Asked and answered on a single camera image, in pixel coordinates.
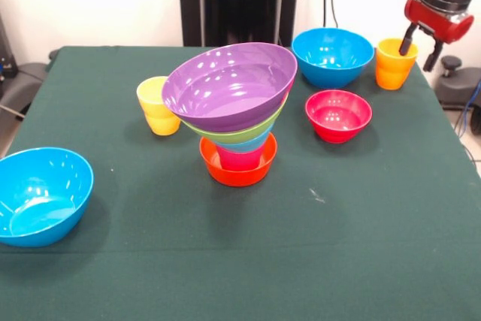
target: plastic cup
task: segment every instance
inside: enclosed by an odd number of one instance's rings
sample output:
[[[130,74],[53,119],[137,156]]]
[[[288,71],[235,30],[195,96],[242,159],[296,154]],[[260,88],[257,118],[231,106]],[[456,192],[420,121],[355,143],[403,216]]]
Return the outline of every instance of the plastic cup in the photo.
[[[264,145],[252,152],[236,153],[216,145],[220,165],[227,171],[249,171],[261,162]]]
[[[402,39],[384,39],[376,49],[376,82],[387,90],[400,89],[418,56],[418,47],[411,44],[405,56],[399,54]]]
[[[137,87],[138,101],[145,119],[156,135],[172,135],[180,126],[180,118],[169,111],[162,101],[162,87],[167,77],[152,77]]]

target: white wall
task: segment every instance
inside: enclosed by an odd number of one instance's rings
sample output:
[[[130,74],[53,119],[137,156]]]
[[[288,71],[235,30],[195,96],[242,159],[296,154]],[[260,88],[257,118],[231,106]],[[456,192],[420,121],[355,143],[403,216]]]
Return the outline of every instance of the white wall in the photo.
[[[0,0],[18,62],[62,45],[182,45],[179,0]]]
[[[408,26],[406,0],[334,0],[340,27],[359,32],[373,44],[402,37]],[[50,50],[62,45],[182,45],[179,0],[0,0],[0,11],[18,62],[47,61]],[[480,65],[481,0],[470,8],[478,15],[473,28],[443,54]],[[328,24],[333,26],[331,18]],[[298,0],[295,35],[322,26],[322,0]],[[434,42],[416,33],[419,63]],[[429,80],[439,72],[427,74]]]

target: bowl rim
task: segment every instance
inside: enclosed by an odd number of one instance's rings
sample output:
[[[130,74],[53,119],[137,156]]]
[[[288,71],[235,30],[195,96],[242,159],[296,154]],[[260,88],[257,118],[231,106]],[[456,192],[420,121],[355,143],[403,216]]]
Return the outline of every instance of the bowl rim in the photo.
[[[293,64],[294,64],[294,68],[292,69],[292,74],[287,76],[289,80],[286,82],[286,84],[283,86],[283,88],[281,90],[277,91],[275,94],[270,96],[266,101],[262,102],[261,104],[256,105],[255,107],[243,109],[241,111],[235,111],[234,113],[224,114],[222,116],[204,117],[204,116],[192,116],[192,115],[188,115],[188,114],[178,114],[178,112],[172,110],[171,107],[166,105],[165,97],[164,97],[164,89],[165,89],[165,85],[168,84],[168,81],[169,81],[169,79],[170,79],[170,77],[173,73],[175,73],[176,71],[181,69],[187,63],[192,62],[193,60],[198,59],[201,56],[205,56],[207,53],[215,52],[217,50],[227,50],[227,49],[231,49],[231,48],[244,47],[246,45],[258,45],[258,46],[261,45],[263,47],[268,46],[268,47],[272,47],[272,48],[277,48],[277,49],[282,50],[283,52],[286,52],[286,54],[289,56],[289,58],[292,59]],[[164,105],[167,107],[167,109],[169,109],[172,113],[174,113],[176,116],[178,116],[181,119],[183,117],[188,117],[190,119],[190,122],[192,122],[191,120],[194,120],[194,121],[197,121],[197,120],[215,120],[215,119],[221,119],[221,118],[225,118],[225,117],[233,117],[233,116],[238,116],[238,115],[240,115],[244,112],[251,111],[252,109],[262,107],[262,105],[271,101],[273,98],[276,98],[276,97],[286,93],[286,90],[289,88],[291,82],[295,79],[295,76],[296,76],[297,73],[298,73],[298,60],[296,59],[295,55],[289,49],[287,49],[286,47],[281,47],[278,44],[268,43],[268,42],[263,42],[263,41],[246,41],[246,42],[242,42],[242,43],[228,44],[228,45],[224,45],[222,47],[212,47],[210,49],[207,49],[204,52],[198,54],[197,56],[193,56],[192,58],[189,58],[185,62],[178,65],[167,76],[167,79],[165,80],[164,86],[162,87],[161,97],[162,97],[162,101],[164,102]]]
[[[368,118],[361,125],[359,125],[357,127],[354,127],[354,128],[351,128],[351,129],[335,129],[335,128],[328,127],[328,126],[325,126],[325,125],[317,122],[314,118],[312,118],[312,116],[307,111],[307,106],[314,99],[314,97],[318,96],[319,94],[321,94],[321,93],[333,93],[333,92],[354,95],[354,97],[357,98],[359,101],[361,101],[362,103],[365,103],[368,106],[368,110],[369,110]],[[367,126],[373,118],[373,108],[371,107],[371,105],[369,104],[369,102],[366,99],[364,99],[363,97],[361,97],[358,94],[355,94],[354,92],[349,92],[347,90],[342,90],[342,89],[325,89],[325,90],[321,90],[319,92],[315,92],[314,94],[312,94],[306,100],[306,103],[304,104],[304,112],[306,113],[307,118],[311,122],[317,124],[319,127],[323,127],[324,129],[328,129],[330,131],[336,131],[336,132],[355,132],[355,131],[358,131],[360,129],[363,129],[365,126]]]
[[[249,128],[245,128],[245,129],[241,129],[241,130],[238,130],[238,131],[233,131],[233,132],[211,132],[211,131],[205,131],[203,129],[200,129],[199,127],[196,127],[192,124],[190,124],[189,122],[185,121],[185,120],[182,120],[182,122],[188,126],[192,131],[194,132],[199,132],[199,133],[202,133],[203,134],[203,137],[206,137],[206,138],[209,138],[209,137],[216,137],[216,136],[219,136],[219,135],[222,135],[223,137],[231,137],[231,136],[235,136],[235,135],[243,135],[247,132],[251,132],[253,131],[254,129],[259,129],[259,127],[262,127],[264,126],[266,123],[269,123],[270,121],[272,121],[272,119],[274,119],[274,121],[278,118],[278,116],[281,114],[281,112],[283,111],[283,108],[284,108],[284,105],[286,104],[287,102],[287,98],[289,97],[289,94],[286,95],[286,97],[284,98],[283,102],[281,103],[281,105],[276,109],[275,112],[273,112],[268,118],[266,118],[265,120],[263,120],[262,122],[260,123],[257,123],[255,124],[254,126],[252,127],[249,127]]]
[[[353,67],[348,67],[348,68],[323,68],[323,67],[320,67],[318,65],[315,65],[311,62],[308,62],[306,59],[302,58],[301,56],[299,56],[299,53],[295,50],[296,48],[296,41],[304,34],[307,34],[309,32],[319,32],[319,31],[325,31],[325,30],[333,30],[335,32],[343,32],[343,33],[349,33],[349,34],[352,34],[356,37],[360,37],[361,39],[363,39],[367,44],[369,44],[371,46],[371,55],[369,56],[368,60],[366,62],[363,62],[362,64],[360,65],[356,65],[356,66],[353,66]],[[343,28],[333,28],[333,27],[327,27],[327,28],[312,28],[312,29],[308,29],[308,30],[304,30],[303,32],[300,32],[299,34],[297,34],[294,38],[294,40],[292,41],[292,52],[295,54],[295,56],[300,59],[302,62],[305,62],[309,65],[312,65],[313,67],[316,67],[316,68],[320,68],[320,69],[327,69],[327,70],[330,70],[330,71],[348,71],[348,70],[352,70],[352,69],[357,69],[357,68],[361,68],[361,67],[364,67],[365,65],[369,64],[371,62],[371,60],[373,60],[374,58],[374,54],[375,54],[375,49],[374,49],[374,46],[373,44],[364,36],[360,35],[359,33],[356,33],[356,32],[351,32],[350,30],[347,30],[347,29],[343,29]]]
[[[29,233],[25,233],[23,235],[0,235],[0,240],[1,239],[11,239],[11,238],[24,238],[24,237],[28,237],[28,236],[37,235],[39,233],[45,232],[49,229],[52,229],[53,227],[58,226],[60,223],[63,223],[64,221],[68,220],[74,213],[76,213],[79,209],[81,209],[82,206],[84,206],[85,203],[87,203],[87,201],[89,200],[89,197],[90,197],[90,195],[92,193],[92,190],[93,190],[93,184],[94,184],[94,181],[95,181],[95,176],[94,176],[94,173],[93,173],[93,170],[92,170],[92,166],[90,165],[89,161],[86,160],[85,157],[81,156],[79,153],[77,153],[73,150],[69,150],[67,148],[62,148],[62,147],[29,148],[29,149],[26,149],[26,150],[20,150],[18,152],[12,153],[12,154],[0,159],[0,162],[5,161],[6,159],[15,158],[16,156],[19,156],[19,155],[24,154],[24,153],[44,151],[44,150],[55,150],[55,151],[61,150],[61,151],[67,152],[71,155],[74,155],[74,156],[78,157],[82,162],[84,162],[86,164],[86,166],[87,166],[87,168],[89,169],[89,172],[90,172],[90,177],[92,178],[92,182],[90,182],[90,187],[89,187],[89,189],[86,193],[86,196],[83,198],[82,202],[78,205],[78,207],[75,208],[75,211],[73,213],[71,213],[68,217],[66,217],[66,218],[64,218],[60,221],[57,221],[56,223],[54,223],[52,225],[49,225],[48,227],[45,227],[43,229],[39,229],[35,232],[29,232]]]
[[[274,127],[274,123],[272,123],[265,131],[263,131],[263,133],[261,133],[257,137],[254,137],[254,138],[252,138],[248,141],[245,141],[245,142],[233,143],[233,144],[223,143],[223,142],[214,142],[214,141],[212,141],[212,142],[215,143],[217,146],[222,147],[222,148],[225,148],[226,146],[227,147],[232,147],[232,146],[242,147],[242,146],[246,146],[248,143],[252,143],[253,141],[257,141],[260,137],[264,136],[265,133],[267,133],[268,134],[267,137],[269,137],[269,133],[271,133],[273,127]]]
[[[198,142],[198,148],[199,148],[199,152],[201,154],[201,157],[202,159],[204,160],[204,162],[211,166],[211,167],[214,167],[214,168],[217,168],[217,169],[220,169],[222,170],[222,172],[225,172],[225,173],[228,173],[228,174],[249,174],[249,173],[253,173],[255,171],[258,171],[259,169],[263,169],[265,167],[267,167],[268,165],[270,165],[272,163],[272,161],[274,160],[274,158],[276,158],[276,155],[277,155],[277,148],[279,147],[278,144],[277,144],[277,139],[276,137],[274,136],[274,134],[272,132],[269,132],[269,136],[268,136],[268,139],[265,141],[266,145],[267,145],[267,142],[271,142],[273,145],[274,145],[274,152],[272,154],[272,157],[269,157],[269,159],[267,161],[265,161],[265,163],[263,165],[259,165],[257,166],[256,168],[254,169],[247,169],[245,171],[231,171],[229,169],[224,169],[222,167],[217,167],[216,165],[214,165],[213,163],[210,162],[209,159],[207,159],[207,157],[205,156],[205,154],[202,152],[202,144],[204,143],[208,143],[208,144],[213,144],[214,146],[216,146],[215,143],[213,143],[209,138],[206,138],[206,137],[201,137],[201,140]]]

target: plastic bowl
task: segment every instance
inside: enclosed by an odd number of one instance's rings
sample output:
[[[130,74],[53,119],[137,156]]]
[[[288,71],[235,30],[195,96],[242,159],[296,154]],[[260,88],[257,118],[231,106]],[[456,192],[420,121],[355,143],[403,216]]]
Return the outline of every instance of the plastic bowl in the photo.
[[[0,161],[0,242],[44,247],[78,223],[94,175],[79,154],[62,148],[24,150]]]
[[[228,150],[231,152],[236,152],[236,153],[252,152],[253,150],[257,150],[260,146],[262,146],[265,143],[265,141],[268,139],[269,132],[272,130],[273,127],[274,127],[274,124],[271,124],[269,128],[263,131],[263,133],[261,133],[257,137],[247,142],[234,143],[234,144],[218,143],[218,142],[214,142],[214,143],[217,146],[222,147],[225,150]]]
[[[251,128],[244,129],[243,131],[228,132],[228,133],[207,132],[202,129],[196,128],[193,125],[188,124],[187,122],[184,122],[184,123],[192,131],[194,131],[195,133],[197,133],[202,137],[210,139],[214,143],[239,144],[239,143],[251,141],[252,139],[264,133],[269,127],[273,126],[275,120],[280,115],[280,112],[283,109],[286,101],[287,101],[287,97],[284,99],[284,102],[277,109],[276,113],[272,114],[269,118],[267,118],[263,122]]]
[[[306,114],[321,139],[344,143],[354,138],[371,121],[369,103],[345,90],[323,90],[306,101]]]
[[[292,42],[292,52],[307,81],[325,89],[351,83],[374,56],[374,48],[367,39],[337,28],[302,32]]]
[[[286,48],[241,43],[202,53],[174,70],[164,104],[208,132],[248,129],[271,116],[292,86],[297,61]]]
[[[252,186],[262,180],[269,172],[277,153],[276,138],[270,133],[257,168],[249,171],[228,171],[220,165],[219,154],[214,143],[201,138],[199,147],[210,176],[217,182],[232,187]]]

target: white speck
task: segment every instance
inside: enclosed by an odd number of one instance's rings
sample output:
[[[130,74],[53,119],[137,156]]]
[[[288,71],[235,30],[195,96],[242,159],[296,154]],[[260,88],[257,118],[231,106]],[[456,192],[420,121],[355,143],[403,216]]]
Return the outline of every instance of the white speck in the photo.
[[[309,188],[309,190],[310,190],[310,192],[313,194],[314,199],[315,199],[316,201],[319,201],[319,202],[321,202],[321,203],[325,203],[325,201],[324,201],[322,198],[319,197],[319,195],[317,194],[317,192],[316,192],[315,190],[313,190],[312,188]]]

